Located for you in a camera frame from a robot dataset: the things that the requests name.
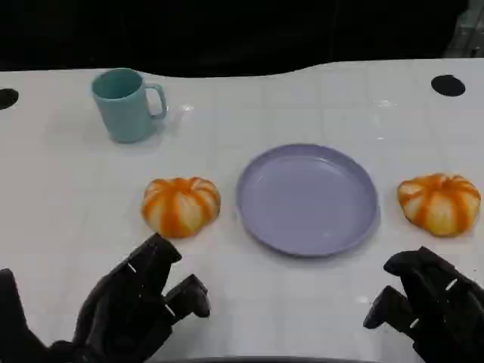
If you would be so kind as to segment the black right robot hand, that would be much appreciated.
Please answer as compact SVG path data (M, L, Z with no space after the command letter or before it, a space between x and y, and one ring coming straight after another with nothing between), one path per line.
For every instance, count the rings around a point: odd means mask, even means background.
M386 286L364 320L388 324L413 341L425 362L483 360L483 288L426 247L402 251L383 266L404 290Z

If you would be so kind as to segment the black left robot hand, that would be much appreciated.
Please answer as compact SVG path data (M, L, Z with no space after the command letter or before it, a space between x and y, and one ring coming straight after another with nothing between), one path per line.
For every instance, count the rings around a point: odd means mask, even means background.
M159 234L150 236L96 283L79 311L76 362L145 362L189 315L210 315L208 290L189 275L163 292L181 254Z

